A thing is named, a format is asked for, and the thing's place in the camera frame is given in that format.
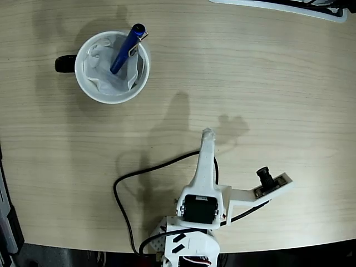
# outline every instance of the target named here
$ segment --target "wooden table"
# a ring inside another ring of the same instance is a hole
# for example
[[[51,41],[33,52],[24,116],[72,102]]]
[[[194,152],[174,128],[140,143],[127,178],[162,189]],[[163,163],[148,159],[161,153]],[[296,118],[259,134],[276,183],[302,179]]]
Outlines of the wooden table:
[[[97,103],[54,71],[95,33],[137,22],[152,71],[133,100]],[[296,184],[218,230],[223,252],[356,238],[355,24],[207,0],[1,1],[0,141],[26,242],[131,251],[114,180],[198,149],[206,127],[222,184],[250,189],[263,166]],[[119,186],[137,247],[195,167]]]

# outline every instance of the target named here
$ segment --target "wire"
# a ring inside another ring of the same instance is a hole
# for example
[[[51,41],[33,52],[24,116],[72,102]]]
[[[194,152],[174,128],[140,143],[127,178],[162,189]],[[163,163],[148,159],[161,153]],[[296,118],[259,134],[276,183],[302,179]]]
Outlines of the wire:
[[[253,207],[253,208],[251,208],[251,209],[245,211],[244,213],[239,214],[238,216],[233,217],[233,218],[231,219],[231,222],[233,223],[234,221],[240,220],[240,219],[242,219],[243,217],[246,217],[247,215],[250,215],[252,212],[261,209],[261,208],[262,208],[264,205],[266,205],[268,202],[269,202],[269,201],[266,201],[266,202],[264,202],[264,203],[262,203],[262,204],[260,204],[260,205],[258,205],[258,206],[255,206],[255,207]],[[226,225],[226,221],[223,221],[223,222],[220,223],[220,226],[224,226],[224,225]]]
[[[154,167],[151,167],[151,168],[147,168],[147,169],[144,169],[144,170],[140,170],[140,171],[134,171],[134,172],[131,172],[129,174],[126,174],[126,175],[123,175],[121,176],[120,178],[118,178],[114,184],[113,184],[113,194],[115,196],[115,200],[121,210],[121,213],[122,213],[122,216],[124,217],[125,219],[125,222],[126,222],[126,225],[127,225],[127,229],[128,229],[128,234],[129,234],[129,237],[130,237],[130,244],[131,244],[131,247],[132,247],[132,251],[133,253],[135,253],[136,255],[138,256],[144,256],[144,248],[147,244],[149,244],[151,241],[155,240],[155,239],[158,239],[158,238],[161,238],[161,237],[164,237],[164,236],[170,236],[170,235],[178,235],[178,234],[183,234],[183,233],[192,233],[192,232],[196,232],[196,231],[204,231],[203,229],[197,229],[197,228],[188,228],[188,229],[181,229],[181,230],[176,230],[176,231],[169,231],[169,232],[165,232],[165,233],[161,233],[161,234],[157,234],[157,235],[154,235],[154,236],[151,236],[149,238],[147,238],[146,240],[144,240],[140,247],[139,247],[139,251],[136,250],[136,247],[135,247],[135,241],[134,241],[134,235],[133,235],[133,232],[132,232],[132,227],[131,227],[131,224],[130,224],[130,221],[128,219],[128,216],[126,214],[126,211],[125,209],[123,208],[122,206],[122,203],[118,197],[118,193],[117,193],[117,185],[119,182],[123,181],[124,179],[126,178],[129,178],[129,177],[133,177],[133,176],[136,176],[136,175],[141,175],[141,174],[145,174],[147,172],[150,172],[150,171],[155,171],[155,170],[158,170],[158,169],[161,169],[161,168],[164,168],[166,166],[169,166],[171,164],[174,164],[178,161],[181,161],[181,160],[184,160],[188,157],[192,157],[192,156],[195,156],[195,155],[198,155],[200,151],[194,151],[194,152],[191,152],[191,153],[188,153],[188,154],[185,154],[185,155],[182,155],[180,157],[177,157],[176,159],[173,159],[173,160],[170,160],[166,163],[163,163],[163,164],[159,164],[157,166],[154,166]],[[215,183],[218,184],[219,183],[219,166],[217,164],[217,160],[216,158],[214,157],[214,166],[215,166]],[[259,206],[256,206],[256,207],[253,207],[252,209],[236,216],[236,217],[233,217],[231,219],[231,222],[234,222],[234,221],[237,221],[237,220],[240,220],[242,219],[243,217],[251,214],[252,212],[260,209],[261,207],[263,207],[264,205],[266,205],[269,201],[265,202],[265,203],[262,203],[261,205]],[[223,221],[220,226],[224,226],[226,225],[226,221]]]
[[[341,4],[336,4],[336,3],[331,3],[331,4],[310,4],[309,3],[303,3],[303,2],[297,2],[297,1],[288,1],[286,2],[285,0],[257,0],[260,2],[269,2],[269,3],[274,3],[274,4],[282,4],[284,6],[291,6],[291,7],[299,7],[299,8],[307,8],[307,9],[325,9],[325,8],[345,8],[344,5]]]
[[[193,259],[189,259],[187,256],[183,256],[183,259],[191,263],[204,264],[206,266],[211,265],[211,262],[208,260],[193,260]]]
[[[315,1],[316,1],[316,0],[311,0],[311,1],[309,1],[308,3],[306,3],[306,5],[309,6],[309,5],[313,4]]]
[[[146,240],[144,240],[141,243],[140,248],[139,248],[140,256],[144,256],[144,248],[145,248],[145,246],[147,246],[150,242],[152,242],[155,239],[163,238],[163,237],[170,236],[170,235],[180,235],[180,234],[193,233],[193,232],[198,232],[198,231],[204,231],[204,229],[186,228],[186,229],[181,229],[181,230],[175,230],[175,231],[169,231],[169,232],[165,232],[165,233],[160,233],[158,235],[153,235],[153,236],[147,238]]]
[[[120,178],[118,178],[114,183],[113,183],[113,194],[115,196],[115,200],[118,204],[118,207],[120,208],[121,210],[121,213],[122,213],[122,216],[123,218],[125,219],[125,222],[126,222],[126,225],[127,225],[127,229],[128,229],[128,235],[130,237],[130,244],[131,244],[131,247],[132,247],[132,251],[133,253],[135,253],[136,255],[140,255],[140,253],[137,252],[136,248],[135,248],[135,241],[134,241],[134,235],[133,235],[133,232],[132,232],[132,227],[131,227],[131,224],[130,224],[130,221],[128,219],[128,216],[126,214],[126,211],[125,209],[123,208],[122,204],[121,204],[121,201],[120,199],[118,198],[118,193],[117,193],[117,190],[116,190],[116,187],[118,185],[119,182],[123,181],[124,179],[126,178],[129,178],[129,177],[132,177],[132,176],[136,176],[136,175],[141,175],[141,174],[145,174],[147,172],[150,172],[150,171],[155,171],[155,170],[158,170],[158,169],[161,169],[161,168],[164,168],[166,166],[169,166],[171,164],[174,164],[178,161],[181,161],[181,160],[184,160],[188,157],[192,157],[192,156],[195,156],[195,155],[198,155],[199,154],[199,150],[198,151],[194,151],[194,152],[191,152],[191,153],[188,153],[188,154],[185,154],[185,155],[182,155],[180,157],[177,157],[176,159],[173,159],[173,160],[170,160],[166,163],[163,163],[163,164],[159,164],[157,166],[154,166],[154,167],[151,167],[151,168],[148,168],[148,169],[144,169],[144,170],[140,170],[140,171],[134,171],[134,172],[131,172],[129,174],[126,174],[126,175],[123,175],[121,176]],[[215,183],[218,184],[219,183],[219,167],[218,167],[218,164],[217,164],[217,160],[216,158],[214,157],[214,166],[215,166]]]

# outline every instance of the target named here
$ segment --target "white robotic arm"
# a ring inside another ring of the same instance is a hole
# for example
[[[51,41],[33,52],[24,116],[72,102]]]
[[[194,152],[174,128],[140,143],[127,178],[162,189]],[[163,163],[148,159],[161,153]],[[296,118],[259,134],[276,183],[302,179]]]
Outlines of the white robotic arm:
[[[163,267],[195,266],[194,263],[199,267],[216,267],[220,247],[212,230],[218,229],[225,217],[226,224],[231,224],[233,207],[263,205],[293,186],[287,174],[272,178],[267,167],[257,171],[261,185],[252,190],[235,190],[231,186],[217,185],[214,179],[214,145],[215,134],[207,128],[202,133],[194,178],[183,188],[177,202],[177,216],[164,217],[152,233],[154,236],[176,230],[196,229],[150,242],[157,252],[164,253]]]

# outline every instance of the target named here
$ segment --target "mug handle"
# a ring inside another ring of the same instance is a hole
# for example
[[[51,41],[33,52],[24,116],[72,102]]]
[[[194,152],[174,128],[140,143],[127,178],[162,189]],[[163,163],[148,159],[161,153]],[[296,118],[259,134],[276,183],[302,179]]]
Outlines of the mug handle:
[[[56,59],[55,70],[60,73],[74,72],[77,55],[65,55]]]

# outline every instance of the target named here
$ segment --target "pen clip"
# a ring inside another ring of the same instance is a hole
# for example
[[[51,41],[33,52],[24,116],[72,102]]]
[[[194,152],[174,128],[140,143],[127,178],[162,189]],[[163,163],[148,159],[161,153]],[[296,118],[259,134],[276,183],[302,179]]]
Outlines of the pen clip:
[[[136,53],[136,49],[139,46],[139,44],[142,42],[143,39],[145,39],[149,35],[148,31],[145,31],[145,33],[142,35],[142,37],[138,37],[139,42],[135,44],[129,51],[128,51],[128,56],[132,57]]]

